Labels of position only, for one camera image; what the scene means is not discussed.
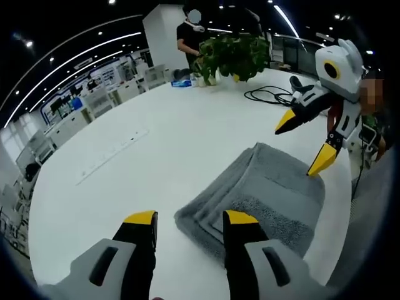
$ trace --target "white robot head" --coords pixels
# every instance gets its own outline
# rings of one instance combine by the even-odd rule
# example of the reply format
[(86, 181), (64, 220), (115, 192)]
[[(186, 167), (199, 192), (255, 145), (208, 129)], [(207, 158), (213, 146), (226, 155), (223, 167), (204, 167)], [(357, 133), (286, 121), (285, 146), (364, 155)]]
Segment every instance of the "white robot head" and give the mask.
[(339, 39), (338, 46), (318, 49), (315, 60), (321, 85), (356, 103), (363, 75), (363, 58), (353, 42)]

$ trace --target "white tabletop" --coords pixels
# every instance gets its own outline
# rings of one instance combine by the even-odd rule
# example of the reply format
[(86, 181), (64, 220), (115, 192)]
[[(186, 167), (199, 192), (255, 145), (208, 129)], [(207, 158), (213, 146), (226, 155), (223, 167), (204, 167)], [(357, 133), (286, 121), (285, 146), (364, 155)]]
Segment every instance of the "white tabletop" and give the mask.
[[(237, 89), (157, 87), (112, 109), (77, 133), (44, 164), (33, 194), (29, 252), (38, 284), (55, 284), (70, 263), (102, 238), (112, 238), (123, 219), (159, 213), (157, 264), (151, 297), (229, 299), (225, 270), (191, 242), (174, 213), (194, 199), (242, 151), (256, 142), (283, 150), (310, 165), (326, 139), (319, 116), (276, 136), (285, 107), (254, 102), (243, 92), (264, 85), (290, 90), (292, 74), (265, 70)], [(299, 76), (303, 84), (312, 79)], [(82, 165), (136, 130), (140, 140), (80, 184)], [(351, 174), (347, 151), (320, 173), (326, 198), (304, 260), (313, 278), (326, 284), (348, 228)]]

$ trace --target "folded towel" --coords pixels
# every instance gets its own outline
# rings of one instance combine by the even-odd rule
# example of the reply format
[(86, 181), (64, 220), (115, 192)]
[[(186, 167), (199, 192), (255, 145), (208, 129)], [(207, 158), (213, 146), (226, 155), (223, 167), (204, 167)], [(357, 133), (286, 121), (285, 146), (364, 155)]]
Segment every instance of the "folded towel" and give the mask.
[(303, 257), (325, 195), (323, 180), (307, 176), (307, 170), (298, 159), (257, 143), (175, 214), (177, 227), (223, 264), (222, 212), (243, 211), (259, 221), (270, 239)]

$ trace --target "potted plant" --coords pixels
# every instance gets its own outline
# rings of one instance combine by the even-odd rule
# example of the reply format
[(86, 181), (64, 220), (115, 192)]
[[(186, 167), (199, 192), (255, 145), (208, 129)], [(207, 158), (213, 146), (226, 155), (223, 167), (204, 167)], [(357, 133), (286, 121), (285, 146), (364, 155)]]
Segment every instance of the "potted plant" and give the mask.
[(207, 85), (212, 85), (217, 69), (222, 76), (247, 81), (268, 66), (268, 42), (261, 36), (223, 36), (208, 39), (200, 44), (201, 54), (194, 64), (195, 74), (201, 75)]

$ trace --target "wire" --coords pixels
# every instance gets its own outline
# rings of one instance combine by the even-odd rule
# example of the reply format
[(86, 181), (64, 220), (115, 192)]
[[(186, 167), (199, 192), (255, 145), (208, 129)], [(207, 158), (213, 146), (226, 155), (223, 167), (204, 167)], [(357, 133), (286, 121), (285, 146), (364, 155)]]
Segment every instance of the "wire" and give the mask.
[[(268, 91), (266, 88), (280, 89), (281, 91), (284, 91), (284, 92), (272, 92), (272, 91)], [(254, 95), (255, 93), (260, 93), (260, 92), (272, 94), (275, 98), (275, 101), (268, 101), (268, 100), (261, 99)], [(293, 101), (295, 99), (293, 98), (293, 100), (287, 100), (287, 99), (282, 98), (282, 96), (292, 96), (292, 95), (293, 94), (291, 92), (289, 92), (281, 87), (278, 87), (278, 86), (263, 86), (263, 87), (260, 87), (259, 89), (254, 89), (252, 91), (247, 91), (244, 93), (244, 97), (246, 97), (252, 101), (283, 105), (286, 107), (292, 107)]]
[[(363, 131), (363, 117), (361, 116), (361, 131)], [(361, 166), (360, 166), (360, 173), (358, 174), (358, 178), (356, 181), (356, 185), (354, 186), (354, 189), (352, 191), (352, 195), (351, 195), (351, 201), (353, 201), (354, 196), (356, 195), (356, 191), (357, 191), (357, 187), (358, 187), (358, 182), (360, 181), (361, 178), (361, 174), (363, 173), (363, 169), (364, 169), (364, 139), (363, 137), (361, 137)]]

